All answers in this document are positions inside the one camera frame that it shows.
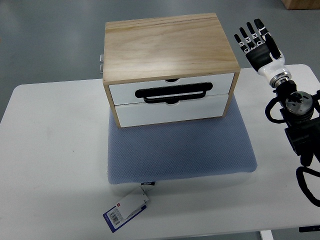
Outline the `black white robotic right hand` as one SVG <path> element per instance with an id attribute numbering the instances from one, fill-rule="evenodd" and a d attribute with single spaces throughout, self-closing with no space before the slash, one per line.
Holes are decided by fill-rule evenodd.
<path id="1" fill-rule="evenodd" d="M 234 38 L 257 74 L 264 77 L 275 89 L 283 82 L 289 81 L 292 75 L 285 67 L 284 55 L 264 23 L 257 18 L 254 24 L 256 29 L 250 22 L 246 23 L 250 35 L 240 27 L 241 36 L 235 34 Z"/>

